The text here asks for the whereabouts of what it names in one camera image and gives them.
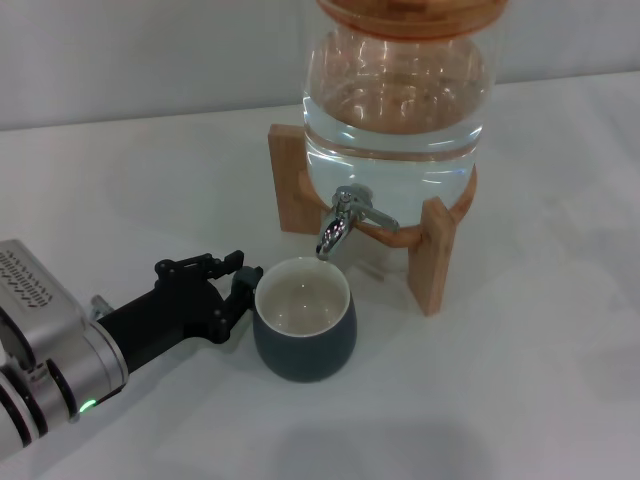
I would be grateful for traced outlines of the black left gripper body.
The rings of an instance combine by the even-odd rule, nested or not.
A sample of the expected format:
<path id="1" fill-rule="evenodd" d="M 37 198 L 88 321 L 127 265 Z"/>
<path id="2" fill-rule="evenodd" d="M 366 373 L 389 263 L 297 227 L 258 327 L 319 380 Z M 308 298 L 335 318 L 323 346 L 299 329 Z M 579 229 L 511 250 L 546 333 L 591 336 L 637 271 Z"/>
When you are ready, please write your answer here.
<path id="1" fill-rule="evenodd" d="M 189 338 L 226 341 L 224 300 L 214 277 L 157 281 L 145 295 L 98 323 L 119 348 L 130 373 Z"/>

